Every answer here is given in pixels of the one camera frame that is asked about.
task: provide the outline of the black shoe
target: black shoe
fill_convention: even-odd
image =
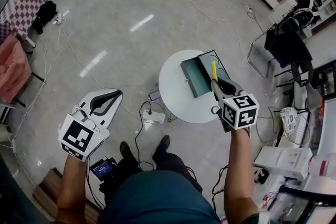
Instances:
[[[120,143],[120,153],[121,156],[123,156],[124,158],[133,157],[130,146],[125,141],[122,141]]]
[[[160,142],[159,142],[159,145],[158,147],[156,148],[154,154],[153,154],[153,158],[156,154],[160,153],[160,152],[166,152],[167,149],[169,148],[169,145],[170,145],[170,136],[165,134]]]

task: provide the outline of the yellow object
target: yellow object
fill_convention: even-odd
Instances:
[[[216,62],[215,61],[211,62],[211,68],[212,68],[212,77],[213,77],[213,79],[215,79],[216,81],[218,81],[217,70],[216,70]]]

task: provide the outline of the teal shirt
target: teal shirt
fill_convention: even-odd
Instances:
[[[253,220],[248,223],[258,223],[258,215]],[[100,223],[219,224],[220,220],[209,202],[182,175],[158,170],[129,177],[112,196]]]

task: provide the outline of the table covered with cloth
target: table covered with cloth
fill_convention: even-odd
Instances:
[[[44,1],[48,0],[8,0],[0,13],[0,44],[10,34],[19,34],[25,40]]]

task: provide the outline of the black backpack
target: black backpack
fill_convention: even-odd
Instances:
[[[56,4],[54,2],[47,1],[46,3],[44,3],[37,12],[36,19],[33,22],[33,27],[35,28],[35,30],[39,34],[42,34],[42,27],[44,27],[49,21],[51,21],[56,13]]]

